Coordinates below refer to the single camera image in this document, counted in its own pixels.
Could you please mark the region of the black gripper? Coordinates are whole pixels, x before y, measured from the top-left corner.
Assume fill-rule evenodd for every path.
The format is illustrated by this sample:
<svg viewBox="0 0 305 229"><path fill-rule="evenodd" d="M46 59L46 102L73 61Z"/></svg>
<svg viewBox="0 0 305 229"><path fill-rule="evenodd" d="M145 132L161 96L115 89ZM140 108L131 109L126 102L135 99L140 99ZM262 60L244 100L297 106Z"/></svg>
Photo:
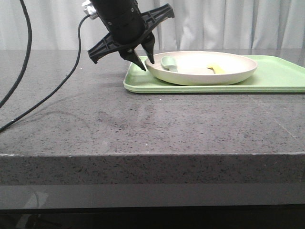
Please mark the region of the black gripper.
<svg viewBox="0 0 305 229"><path fill-rule="evenodd" d="M174 11L170 4L140 12L138 2L135 0L91 0L91 3L109 31L88 50L88 55L94 63L110 53L118 52L124 60L146 71L135 52L138 45L144 48L150 63L155 63L153 53L155 37L152 31L162 21L174 18Z"/></svg>

